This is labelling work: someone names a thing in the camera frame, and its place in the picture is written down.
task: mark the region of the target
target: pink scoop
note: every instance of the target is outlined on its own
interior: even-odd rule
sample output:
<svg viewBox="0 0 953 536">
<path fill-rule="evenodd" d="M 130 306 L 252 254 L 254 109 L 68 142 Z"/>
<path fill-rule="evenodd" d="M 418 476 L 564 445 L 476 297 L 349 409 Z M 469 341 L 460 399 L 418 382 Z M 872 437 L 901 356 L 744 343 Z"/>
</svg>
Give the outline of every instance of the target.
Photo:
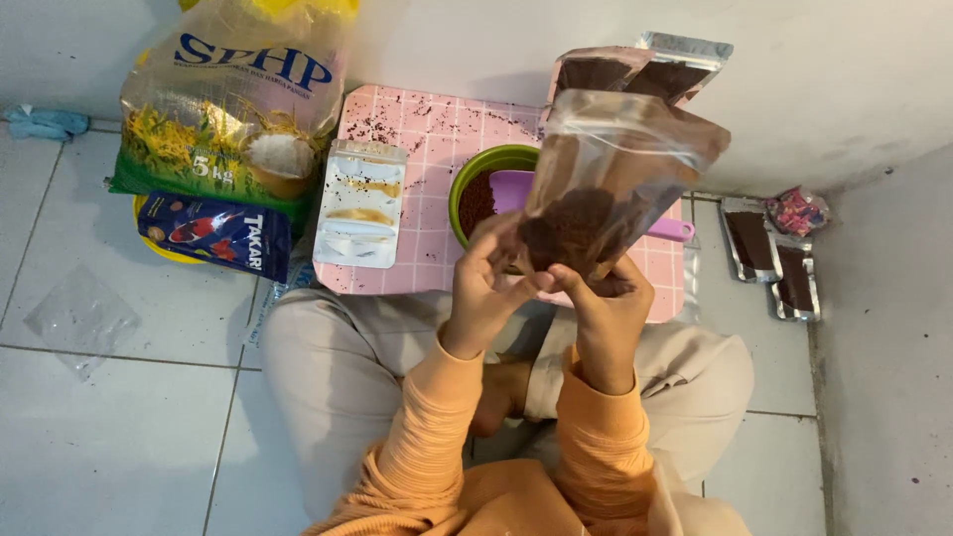
<svg viewBox="0 0 953 536">
<path fill-rule="evenodd" d="M 533 175 L 533 172 L 522 171 L 500 171 L 490 174 L 493 208 L 496 209 L 497 214 L 523 210 L 526 197 L 533 190 Z M 695 235 L 695 226 L 680 219 L 661 217 L 645 234 L 673 242 L 687 242 Z"/>
</svg>

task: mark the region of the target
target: pink tray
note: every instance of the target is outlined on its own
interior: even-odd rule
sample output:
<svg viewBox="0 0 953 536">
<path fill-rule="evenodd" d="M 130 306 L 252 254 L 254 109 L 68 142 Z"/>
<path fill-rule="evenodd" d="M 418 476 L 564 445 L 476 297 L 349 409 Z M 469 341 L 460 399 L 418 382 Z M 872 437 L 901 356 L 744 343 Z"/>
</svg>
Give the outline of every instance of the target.
<svg viewBox="0 0 953 536">
<path fill-rule="evenodd" d="M 408 294 L 451 290 L 463 249 L 450 229 L 447 197 L 463 164 L 484 149 L 507 143 L 539 146 L 540 109 L 453 96 L 363 86 L 348 95 L 338 135 L 407 149 L 403 213 L 396 264 L 386 270 L 316 263 L 318 280 L 339 294 Z M 666 217 L 681 219 L 681 203 Z M 643 237 L 629 250 L 656 287 L 651 322 L 681 311 L 681 244 Z M 568 305 L 564 294 L 540 297 Z"/>
</svg>

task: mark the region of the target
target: person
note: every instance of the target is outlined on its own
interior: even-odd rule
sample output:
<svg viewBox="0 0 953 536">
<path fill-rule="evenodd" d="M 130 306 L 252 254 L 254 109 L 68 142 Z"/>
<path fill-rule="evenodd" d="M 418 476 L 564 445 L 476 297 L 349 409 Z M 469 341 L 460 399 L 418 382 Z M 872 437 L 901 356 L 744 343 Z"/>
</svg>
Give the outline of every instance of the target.
<svg viewBox="0 0 953 536">
<path fill-rule="evenodd" d="M 592 286 L 556 264 L 506 287 L 515 227 L 480 225 L 449 302 L 301 289 L 276 305 L 264 372 L 315 521 L 302 534 L 750 534 L 688 487 L 751 396 L 741 340 L 646 326 L 654 289 L 626 256 Z M 557 314 L 535 362 L 484 364 L 540 291 L 564 291 L 576 319 Z M 463 469 L 471 429 L 490 435 L 520 414 L 556 420 L 521 456 Z"/>
</svg>

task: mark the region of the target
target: beige pants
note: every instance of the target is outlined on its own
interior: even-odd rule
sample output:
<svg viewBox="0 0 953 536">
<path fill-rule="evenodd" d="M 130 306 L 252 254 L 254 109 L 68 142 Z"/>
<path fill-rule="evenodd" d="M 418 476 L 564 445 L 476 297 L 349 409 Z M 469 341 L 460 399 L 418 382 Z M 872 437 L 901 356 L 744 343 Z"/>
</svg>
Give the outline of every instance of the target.
<svg viewBox="0 0 953 536">
<path fill-rule="evenodd" d="M 328 516 L 356 483 L 364 450 L 386 436 L 400 405 L 394 377 L 423 359 L 449 305 L 446 293 L 359 297 L 301 289 L 272 311 L 262 338 L 264 371 L 291 435 L 313 520 Z M 497 337 L 496 352 L 539 355 L 528 416 L 557 416 L 561 352 L 575 336 L 571 310 L 557 313 L 531 301 Z M 488 361 L 495 357 L 488 352 Z M 635 367 L 651 426 L 649 447 L 667 451 L 694 489 L 734 436 L 751 397 L 748 351 L 738 337 L 670 322 L 645 327 Z M 543 426 L 526 455 L 553 464 L 554 431 Z"/>
</svg>

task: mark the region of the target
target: blue package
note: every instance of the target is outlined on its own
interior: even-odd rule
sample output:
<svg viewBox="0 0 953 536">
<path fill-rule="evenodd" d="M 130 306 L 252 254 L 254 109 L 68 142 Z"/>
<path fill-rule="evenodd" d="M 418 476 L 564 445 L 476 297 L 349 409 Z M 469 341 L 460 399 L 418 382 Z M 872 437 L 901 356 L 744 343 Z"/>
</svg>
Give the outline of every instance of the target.
<svg viewBox="0 0 953 536">
<path fill-rule="evenodd" d="M 139 234 L 159 247 L 279 283 L 288 279 L 292 231 L 272 209 L 153 192 L 138 216 Z"/>
</svg>

